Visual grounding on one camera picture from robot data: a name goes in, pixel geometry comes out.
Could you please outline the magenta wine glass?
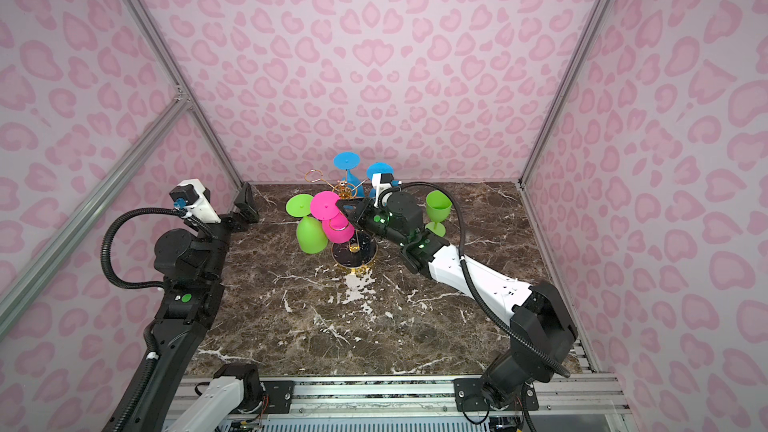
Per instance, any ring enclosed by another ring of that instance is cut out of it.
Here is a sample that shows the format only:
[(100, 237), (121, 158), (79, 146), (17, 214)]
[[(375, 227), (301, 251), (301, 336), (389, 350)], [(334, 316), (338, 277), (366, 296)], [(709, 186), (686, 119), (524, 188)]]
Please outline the magenta wine glass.
[(349, 242), (355, 234), (354, 227), (336, 207), (339, 195), (332, 191), (323, 191), (312, 198), (311, 215), (321, 222), (322, 231), (334, 244)]

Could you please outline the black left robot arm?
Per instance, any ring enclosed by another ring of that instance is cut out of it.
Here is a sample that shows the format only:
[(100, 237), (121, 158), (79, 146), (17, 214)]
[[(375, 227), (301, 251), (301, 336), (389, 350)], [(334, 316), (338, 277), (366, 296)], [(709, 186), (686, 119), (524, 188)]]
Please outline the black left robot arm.
[[(108, 419), (107, 431), (162, 429), (187, 366), (220, 309), (231, 238), (260, 219), (248, 183), (239, 189), (233, 211), (223, 215), (212, 208), (209, 190), (197, 179), (179, 183), (169, 195), (172, 207), (130, 210), (110, 224), (102, 240), (100, 263), (109, 283), (123, 290), (163, 292), (154, 318), (142, 332), (145, 352), (140, 365)], [(145, 215), (174, 217), (184, 225), (163, 233), (155, 243), (153, 267), (162, 279), (130, 282), (113, 267), (112, 245), (123, 225)]]

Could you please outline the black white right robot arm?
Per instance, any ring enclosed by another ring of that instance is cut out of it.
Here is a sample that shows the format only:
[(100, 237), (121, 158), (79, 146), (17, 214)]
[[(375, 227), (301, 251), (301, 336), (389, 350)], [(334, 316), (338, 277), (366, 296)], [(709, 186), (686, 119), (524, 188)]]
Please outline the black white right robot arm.
[(384, 205), (372, 198), (340, 200), (336, 208), (355, 227), (399, 246), (406, 268), (473, 299), (510, 341), (485, 369), (479, 392), (491, 408), (524, 402), (524, 386), (568, 378), (565, 361), (578, 338), (557, 288), (513, 279), (468, 257), (462, 245), (428, 229), (415, 197), (395, 191)]

